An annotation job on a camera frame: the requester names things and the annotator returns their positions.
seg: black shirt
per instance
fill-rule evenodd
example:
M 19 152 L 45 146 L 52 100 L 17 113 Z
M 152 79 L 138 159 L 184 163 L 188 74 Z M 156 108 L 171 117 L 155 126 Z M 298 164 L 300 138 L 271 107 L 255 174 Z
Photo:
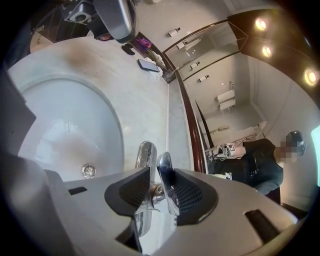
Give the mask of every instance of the black shirt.
M 277 189 L 284 180 L 284 169 L 275 160 L 275 145 L 270 140 L 263 138 L 244 142 L 243 146 L 246 153 L 242 160 L 252 163 L 253 158 L 255 158 L 256 167 L 258 168 L 257 174 L 252 178 L 248 178 L 246 183 L 264 195 Z

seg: sink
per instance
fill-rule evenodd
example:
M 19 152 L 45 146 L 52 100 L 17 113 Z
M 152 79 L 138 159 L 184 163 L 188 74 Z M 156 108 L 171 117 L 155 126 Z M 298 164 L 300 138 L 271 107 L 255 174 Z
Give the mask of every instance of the sink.
M 20 92 L 36 115 L 20 157 L 56 171 L 64 182 L 124 171 L 120 122 L 106 96 L 92 84 L 52 78 Z

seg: ceiling light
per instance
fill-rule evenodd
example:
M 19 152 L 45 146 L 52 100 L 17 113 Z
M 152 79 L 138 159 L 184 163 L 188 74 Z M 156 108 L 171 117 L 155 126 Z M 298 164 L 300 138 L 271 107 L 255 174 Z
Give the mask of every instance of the ceiling light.
M 261 18 L 257 18 L 257 19 L 255 20 L 255 26 L 256 26 L 259 30 L 262 30 L 262 31 L 266 30 L 266 28 L 267 28 L 266 22 L 265 22 L 263 19 L 261 19 Z
M 312 71 L 311 69 L 307 69 L 304 72 L 304 80 L 310 86 L 314 86 L 317 83 L 317 75 L 316 72 Z
M 268 46 L 262 47 L 262 53 L 266 57 L 270 57 L 271 56 L 271 50 L 270 50 L 270 48 Z

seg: chrome faucet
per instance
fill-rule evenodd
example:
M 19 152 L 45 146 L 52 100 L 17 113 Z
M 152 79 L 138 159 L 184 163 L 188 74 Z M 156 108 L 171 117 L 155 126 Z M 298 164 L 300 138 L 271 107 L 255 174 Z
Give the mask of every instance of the chrome faucet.
M 160 212 L 157 209 L 159 208 L 157 204 L 166 199 L 168 212 L 172 215 L 179 215 L 178 199 L 173 189 L 175 171 L 172 168 L 171 156 L 168 152 L 165 152 L 158 159 L 156 157 L 157 149 L 152 142 L 145 141 L 140 145 L 135 168 L 150 167 L 150 187 L 135 214 L 138 215 L 146 210 Z M 155 183 L 156 168 L 161 183 Z
M 159 211 L 155 208 L 155 205 L 165 199 L 163 185 L 161 183 L 155 183 L 156 160 L 156 146 L 150 141 L 143 142 L 139 147 L 135 168 L 150 167 L 150 187 L 143 202 L 135 212 L 136 215 L 146 210 Z
M 168 210 L 172 215 L 179 215 L 179 203 L 174 192 L 175 170 L 172 167 L 171 156 L 169 152 L 164 152 L 156 160 L 156 168 L 159 172 L 162 188 L 165 198 L 168 202 Z

